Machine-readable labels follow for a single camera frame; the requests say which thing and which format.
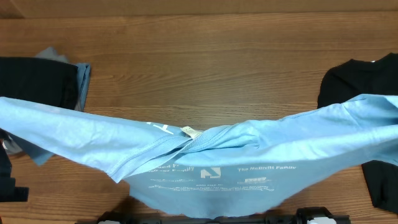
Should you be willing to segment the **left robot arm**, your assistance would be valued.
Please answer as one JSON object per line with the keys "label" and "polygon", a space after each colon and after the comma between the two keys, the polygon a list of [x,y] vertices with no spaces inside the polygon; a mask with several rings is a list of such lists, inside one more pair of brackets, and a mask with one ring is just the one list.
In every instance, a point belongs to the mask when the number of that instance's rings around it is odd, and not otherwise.
{"label": "left robot arm", "polygon": [[16,180],[11,177],[12,164],[6,153],[6,148],[2,145],[4,140],[8,139],[8,135],[1,130],[1,202],[26,202],[29,197],[29,189],[16,187]]}

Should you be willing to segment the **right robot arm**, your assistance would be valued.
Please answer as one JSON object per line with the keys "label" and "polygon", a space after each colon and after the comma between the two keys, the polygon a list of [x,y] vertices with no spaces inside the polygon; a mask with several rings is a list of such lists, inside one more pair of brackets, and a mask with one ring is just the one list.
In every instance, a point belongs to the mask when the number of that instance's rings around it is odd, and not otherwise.
{"label": "right robot arm", "polygon": [[296,224],[337,224],[325,207],[299,208],[295,214]]}

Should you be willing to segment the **light blue printed t-shirt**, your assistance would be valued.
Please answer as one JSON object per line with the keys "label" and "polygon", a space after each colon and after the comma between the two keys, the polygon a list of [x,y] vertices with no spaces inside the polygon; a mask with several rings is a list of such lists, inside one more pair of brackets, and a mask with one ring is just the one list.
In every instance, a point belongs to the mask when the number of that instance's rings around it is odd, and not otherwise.
{"label": "light blue printed t-shirt", "polygon": [[385,95],[204,132],[4,97],[1,129],[192,218],[264,212],[348,167],[397,163],[397,97]]}

